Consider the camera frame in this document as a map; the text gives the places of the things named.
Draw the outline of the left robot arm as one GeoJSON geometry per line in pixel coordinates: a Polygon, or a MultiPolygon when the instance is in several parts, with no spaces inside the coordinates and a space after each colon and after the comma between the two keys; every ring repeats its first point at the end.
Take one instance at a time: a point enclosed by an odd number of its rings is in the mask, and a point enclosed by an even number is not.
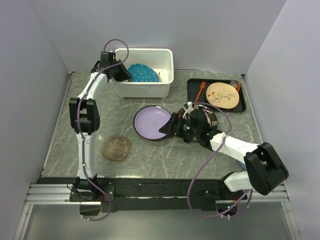
{"type": "Polygon", "coordinates": [[[73,190],[81,190],[81,195],[88,201],[104,193],[98,185],[95,167],[95,139],[101,123],[96,99],[110,79],[123,82],[131,77],[124,66],[127,58],[128,55],[119,60],[115,52],[102,51],[83,91],[77,97],[70,98],[68,103],[70,124],[78,143],[78,170],[73,190]]]}

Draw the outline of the blue polka dot plate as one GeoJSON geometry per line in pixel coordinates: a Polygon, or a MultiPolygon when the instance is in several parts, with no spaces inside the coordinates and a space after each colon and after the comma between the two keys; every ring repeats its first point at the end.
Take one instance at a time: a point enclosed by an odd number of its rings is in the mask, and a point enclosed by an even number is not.
{"type": "Polygon", "coordinates": [[[136,83],[158,83],[159,75],[145,64],[132,64],[128,69],[131,74],[130,80],[136,83]]]}

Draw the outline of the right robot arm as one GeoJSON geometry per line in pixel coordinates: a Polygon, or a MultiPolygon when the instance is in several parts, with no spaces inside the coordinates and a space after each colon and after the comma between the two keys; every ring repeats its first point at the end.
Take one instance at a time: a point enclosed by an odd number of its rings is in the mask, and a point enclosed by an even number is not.
{"type": "Polygon", "coordinates": [[[289,177],[274,147],[268,143],[249,143],[218,130],[214,112],[196,109],[180,116],[173,113],[159,129],[168,137],[199,143],[203,148],[227,155],[245,165],[245,171],[232,172],[221,179],[219,195],[232,198],[237,191],[255,190],[266,196],[289,177]]]}

